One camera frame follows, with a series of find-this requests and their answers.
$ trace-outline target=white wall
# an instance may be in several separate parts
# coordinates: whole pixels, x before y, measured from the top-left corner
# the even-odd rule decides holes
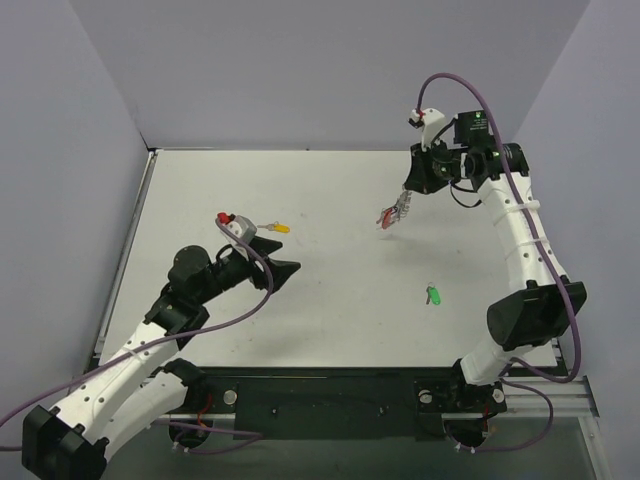
[[[588,0],[71,0],[151,146],[404,149],[422,81],[512,137]],[[475,108],[439,82],[427,105]]]
[[[640,476],[638,19],[637,0],[592,0],[517,135],[554,249],[587,286],[584,372],[619,479]]]
[[[0,63],[4,415],[82,368],[147,153],[67,0],[0,2]],[[19,465],[0,454],[2,478]]]

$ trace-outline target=green object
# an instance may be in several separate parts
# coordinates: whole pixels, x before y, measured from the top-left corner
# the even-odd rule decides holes
[[[438,292],[438,289],[435,287],[435,285],[430,283],[427,286],[427,295],[429,295],[429,300],[433,302],[434,305],[440,305],[440,293]]]

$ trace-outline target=table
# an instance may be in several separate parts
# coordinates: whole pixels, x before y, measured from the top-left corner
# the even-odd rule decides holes
[[[259,234],[284,243],[273,258],[302,269],[251,319],[194,338],[180,355],[199,366],[449,367],[486,331],[487,307],[509,293],[482,207],[463,209],[446,190],[414,194],[406,219],[377,229],[401,192],[407,151],[160,150],[154,162],[102,363],[156,300],[180,248],[201,245],[213,258],[225,245],[220,211],[290,226]],[[425,304],[429,282],[440,305]],[[207,305],[207,325],[263,294],[249,282],[226,292]],[[525,358],[557,364],[550,345]]]

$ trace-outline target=black bracket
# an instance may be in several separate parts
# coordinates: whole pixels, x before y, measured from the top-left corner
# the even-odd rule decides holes
[[[502,384],[469,385],[464,380],[460,360],[446,376],[417,380],[414,393],[418,399],[418,425],[421,427],[416,433],[418,440],[446,436],[443,413],[475,413],[481,416],[507,411]]]
[[[216,392],[215,386],[209,377],[193,363],[183,358],[176,358],[168,362],[163,370],[178,377],[180,383],[187,387],[187,395],[182,408],[189,411],[201,410],[206,406],[207,395],[214,395]]]
[[[277,292],[300,269],[297,262],[272,260],[269,254],[282,247],[281,242],[262,237],[254,237],[249,243],[263,257],[274,280]],[[207,251],[197,245],[185,247],[176,253],[173,267],[168,274],[169,283],[162,289],[161,296],[145,315],[145,323],[153,322],[167,330],[166,335],[199,330],[209,319],[209,312],[203,304],[235,287],[244,280],[251,280],[257,289],[266,289],[267,275],[238,251],[215,263],[211,262]],[[182,350],[190,337],[177,340]]]
[[[71,428],[41,406],[22,422],[22,465],[39,478],[50,480],[98,480],[107,467],[104,452],[109,440],[94,445],[82,436],[84,427]]]
[[[587,300],[582,282],[569,282],[561,277],[573,311],[578,313]],[[523,345],[544,345],[561,336],[569,326],[567,311],[557,285],[539,286],[527,282],[527,288],[512,293],[487,310],[487,325],[494,341],[505,351]]]

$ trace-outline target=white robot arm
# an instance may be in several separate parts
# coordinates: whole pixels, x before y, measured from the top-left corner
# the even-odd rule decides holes
[[[270,259],[282,243],[256,236],[248,219],[226,214],[218,219],[230,238],[240,240],[232,243],[231,253],[220,257],[219,252],[212,263],[202,247],[180,250],[160,298],[110,362],[122,360],[89,378],[51,409],[37,406],[25,417],[22,463],[36,476],[100,478],[118,449],[161,415],[183,406],[189,389],[208,389],[206,376],[180,358],[140,386],[202,328],[209,318],[203,304],[247,279],[258,289],[271,282],[270,292],[276,292],[300,268],[296,262]],[[245,247],[261,259],[261,267]]]
[[[554,277],[540,257],[540,244],[548,253],[562,279],[577,312],[586,299],[581,282],[571,283],[551,250],[540,223],[540,203],[531,191],[529,166],[520,146],[505,145],[505,154],[515,187],[498,158],[496,142],[489,134],[484,111],[459,113],[447,123],[433,108],[420,114],[412,112],[409,123],[422,129],[422,140],[411,147],[411,170],[403,185],[403,194],[432,194],[465,178],[488,209],[496,227],[507,262],[510,295],[491,305],[487,311],[488,331],[476,348],[460,361],[467,385],[490,385],[498,380],[513,358],[519,358],[551,338],[560,336],[569,325],[567,312]],[[448,148],[440,136],[455,125],[454,143]],[[514,190],[524,203],[519,204]],[[383,228],[406,216],[383,211]],[[524,215],[527,210],[536,227],[534,236]]]

